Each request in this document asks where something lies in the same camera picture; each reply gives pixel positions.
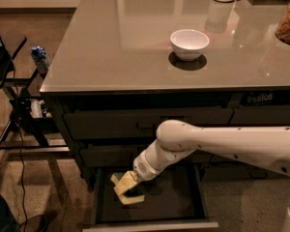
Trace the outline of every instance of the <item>floor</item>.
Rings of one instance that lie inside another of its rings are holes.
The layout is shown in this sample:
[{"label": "floor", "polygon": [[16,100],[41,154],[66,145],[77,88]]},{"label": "floor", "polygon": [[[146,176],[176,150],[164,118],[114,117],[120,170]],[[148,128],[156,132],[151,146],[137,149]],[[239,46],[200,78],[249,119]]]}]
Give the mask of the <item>floor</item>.
[{"label": "floor", "polygon": [[[50,60],[53,59],[71,19],[71,14],[0,14],[1,34],[20,32],[28,39],[14,61],[16,77],[28,77],[35,69],[29,54],[31,46],[45,46]],[[0,134],[10,113],[11,105],[0,91]],[[13,135],[11,140],[15,138],[19,135]],[[81,231],[89,224],[94,191],[81,179],[68,151],[25,150],[23,157],[27,216],[46,214],[50,232]],[[268,179],[241,179],[235,174],[245,169],[223,165],[209,171],[201,183],[209,217],[219,223],[216,231],[280,231],[290,196],[290,179],[276,175]],[[0,153],[0,193],[19,222],[25,219],[22,170],[19,149]]]}]

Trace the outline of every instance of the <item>table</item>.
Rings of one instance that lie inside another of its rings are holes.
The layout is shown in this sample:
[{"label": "table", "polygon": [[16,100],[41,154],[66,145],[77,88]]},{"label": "table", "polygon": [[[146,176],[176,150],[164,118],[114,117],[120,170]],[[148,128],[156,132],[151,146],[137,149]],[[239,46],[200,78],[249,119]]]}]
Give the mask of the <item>table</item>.
[{"label": "table", "polygon": [[[290,125],[290,45],[275,30],[285,6],[247,0],[81,0],[41,94],[82,177],[131,165],[161,121]],[[190,63],[169,36],[210,38]]]}]

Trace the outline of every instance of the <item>drawer front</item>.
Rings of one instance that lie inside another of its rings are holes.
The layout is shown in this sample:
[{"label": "drawer front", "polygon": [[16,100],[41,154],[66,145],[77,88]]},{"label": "drawer front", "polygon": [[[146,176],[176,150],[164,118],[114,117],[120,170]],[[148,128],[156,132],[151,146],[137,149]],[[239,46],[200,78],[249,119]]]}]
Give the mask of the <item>drawer front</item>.
[{"label": "drawer front", "polygon": [[64,116],[75,140],[101,138],[155,137],[158,125],[177,119],[194,125],[226,125],[229,108],[172,108],[146,110],[82,111]]},{"label": "drawer front", "polygon": [[137,145],[89,146],[81,149],[79,154],[86,167],[126,166],[133,163],[143,148]]},{"label": "drawer front", "polygon": [[231,125],[290,126],[290,107],[243,107],[234,109]]}]

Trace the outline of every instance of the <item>drawer handle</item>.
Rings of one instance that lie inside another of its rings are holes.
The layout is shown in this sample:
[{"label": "drawer handle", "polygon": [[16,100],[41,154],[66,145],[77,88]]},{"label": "drawer handle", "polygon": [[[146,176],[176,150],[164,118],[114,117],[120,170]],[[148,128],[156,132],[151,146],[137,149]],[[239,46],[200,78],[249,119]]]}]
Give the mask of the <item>drawer handle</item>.
[{"label": "drawer handle", "polygon": [[156,125],[153,124],[151,127],[146,128],[146,127],[140,127],[138,123],[135,124],[136,128],[138,131],[141,132],[152,132],[152,131],[156,131]]}]

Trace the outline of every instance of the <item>drawer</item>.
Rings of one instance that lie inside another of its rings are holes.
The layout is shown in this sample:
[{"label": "drawer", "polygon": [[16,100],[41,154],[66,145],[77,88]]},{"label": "drawer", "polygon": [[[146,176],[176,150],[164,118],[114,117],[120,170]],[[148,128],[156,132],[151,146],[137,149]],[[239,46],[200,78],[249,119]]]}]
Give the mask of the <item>drawer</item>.
[{"label": "drawer", "polygon": [[242,107],[234,109],[234,126],[290,126],[290,106]]},{"label": "drawer", "polygon": [[138,94],[87,94],[77,97],[67,97],[65,103],[70,103],[71,110],[92,111],[111,109],[161,109],[180,107],[226,107],[233,92],[191,92],[165,91],[144,92]]},{"label": "drawer", "polygon": [[128,169],[98,169],[94,197],[94,224],[83,231],[217,231],[208,218],[197,167],[176,164],[137,190],[145,201],[124,206],[114,193],[110,177]]},{"label": "drawer", "polygon": [[155,137],[158,125],[168,119],[226,125],[232,113],[230,108],[216,107],[80,111],[65,114],[64,121],[75,140]]}]

